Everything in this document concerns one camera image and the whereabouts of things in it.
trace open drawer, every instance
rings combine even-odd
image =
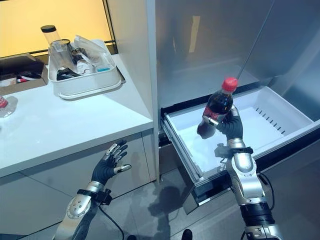
[[[236,94],[233,103],[242,119],[244,143],[254,151],[257,171],[274,166],[320,136],[320,120],[313,122],[268,87]],[[214,152],[218,144],[227,144],[226,137],[219,131],[208,139],[197,135],[205,106],[206,102],[177,111],[164,109],[161,122],[190,179],[184,202],[187,213],[230,187],[224,161]]]

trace black glove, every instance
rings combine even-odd
[[[224,120],[216,126],[216,129],[223,133],[227,140],[243,138],[244,129],[239,112],[234,105]]]
[[[117,167],[117,163],[127,155],[127,152],[124,151],[128,148],[126,143],[125,140],[120,140],[106,151],[102,159],[95,166],[91,181],[96,181],[105,185],[107,181],[117,173],[131,169],[130,164]]]

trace refrigerator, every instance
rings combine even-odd
[[[225,77],[238,78],[233,102],[257,171],[320,139],[319,1],[155,0],[154,7],[159,129],[181,160],[187,213],[230,190],[225,160],[215,156],[226,137],[197,135]]]

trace cabinet door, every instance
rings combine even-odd
[[[29,235],[61,221],[72,198],[17,172],[0,178],[0,233]]]
[[[150,182],[141,133],[123,139],[127,140],[128,154],[121,163],[130,164],[132,169],[114,176],[107,182],[106,187],[111,189],[111,195],[114,198]],[[87,186],[98,161],[113,143],[95,146],[21,172],[73,197],[78,189]]]

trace shoe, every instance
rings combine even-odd
[[[192,231],[190,229],[184,230],[181,240],[192,240]]]
[[[130,235],[126,240],[137,240],[137,237],[134,235]]]

